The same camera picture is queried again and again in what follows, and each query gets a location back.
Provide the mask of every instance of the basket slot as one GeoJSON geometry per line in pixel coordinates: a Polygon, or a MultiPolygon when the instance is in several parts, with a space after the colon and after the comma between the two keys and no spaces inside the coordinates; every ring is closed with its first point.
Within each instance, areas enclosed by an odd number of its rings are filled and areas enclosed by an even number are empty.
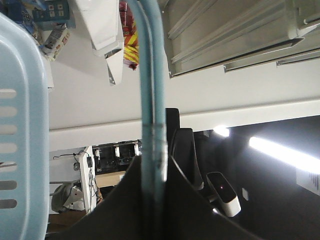
{"type": "Polygon", "coordinates": [[[0,154],[12,154],[17,151],[17,145],[14,143],[0,143],[0,154]]]}
{"type": "Polygon", "coordinates": [[[17,109],[13,106],[0,106],[0,117],[14,117],[17,109]]]}
{"type": "Polygon", "coordinates": [[[16,96],[17,96],[16,90],[0,88],[0,99],[13,99],[16,96]]]}
{"type": "Polygon", "coordinates": [[[16,181],[0,181],[0,191],[1,190],[14,190],[17,188],[16,181]]]}
{"type": "Polygon", "coordinates": [[[17,130],[15,125],[0,124],[0,135],[13,135],[17,133],[17,130]]]}
{"type": "Polygon", "coordinates": [[[2,162],[0,160],[0,173],[3,172],[14,172],[17,170],[17,164],[13,161],[2,162]]]}
{"type": "Polygon", "coordinates": [[[0,200],[0,209],[14,209],[18,202],[15,199],[0,200]]]}

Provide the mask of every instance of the white device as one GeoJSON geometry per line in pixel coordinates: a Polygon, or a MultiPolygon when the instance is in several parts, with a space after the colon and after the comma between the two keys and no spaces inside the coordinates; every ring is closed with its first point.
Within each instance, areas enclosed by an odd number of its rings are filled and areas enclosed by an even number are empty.
{"type": "Polygon", "coordinates": [[[206,175],[209,187],[217,194],[219,203],[228,217],[234,217],[241,211],[238,196],[221,172],[206,175]]]}

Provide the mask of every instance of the white panel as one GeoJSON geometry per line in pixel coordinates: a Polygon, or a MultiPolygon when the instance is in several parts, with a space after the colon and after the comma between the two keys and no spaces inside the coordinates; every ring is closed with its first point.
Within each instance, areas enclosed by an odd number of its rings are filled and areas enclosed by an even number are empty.
{"type": "Polygon", "coordinates": [[[88,155],[83,152],[79,155],[80,173],[81,173],[81,185],[84,195],[84,207],[87,213],[91,213],[97,205],[97,186],[93,180],[96,177],[95,173],[95,161],[92,152],[92,146],[88,146],[84,149],[92,158],[92,167],[88,167],[87,157],[88,155]]]}
{"type": "Polygon", "coordinates": [[[74,1],[95,49],[100,50],[114,43],[118,33],[119,0],[74,1]]]}

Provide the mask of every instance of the product box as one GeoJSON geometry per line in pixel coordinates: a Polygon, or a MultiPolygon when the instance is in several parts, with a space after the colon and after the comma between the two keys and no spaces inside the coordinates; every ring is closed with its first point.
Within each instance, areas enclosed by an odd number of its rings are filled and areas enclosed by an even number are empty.
{"type": "Polygon", "coordinates": [[[24,27],[30,34],[34,33],[34,20],[27,12],[25,6],[17,0],[6,0],[7,16],[20,26],[24,27]]]}
{"type": "Polygon", "coordinates": [[[44,30],[53,30],[57,24],[66,24],[68,29],[76,28],[76,21],[67,0],[45,1],[46,10],[32,11],[37,26],[44,30]]]}
{"type": "Polygon", "coordinates": [[[21,0],[25,5],[31,5],[34,8],[46,10],[46,4],[44,0],[21,0]]]}
{"type": "Polygon", "coordinates": [[[56,25],[41,49],[50,61],[55,61],[61,49],[67,44],[70,32],[66,24],[56,25]]]}

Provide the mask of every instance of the black wall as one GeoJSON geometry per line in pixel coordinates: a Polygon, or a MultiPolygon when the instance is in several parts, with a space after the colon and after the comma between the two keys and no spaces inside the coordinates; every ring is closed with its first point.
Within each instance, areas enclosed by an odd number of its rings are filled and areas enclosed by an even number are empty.
{"type": "Polygon", "coordinates": [[[222,172],[239,196],[236,222],[268,240],[320,239],[320,196],[296,184],[294,167],[249,147],[257,136],[320,159],[320,116],[232,127],[228,138],[194,136],[203,176],[222,172]]]}

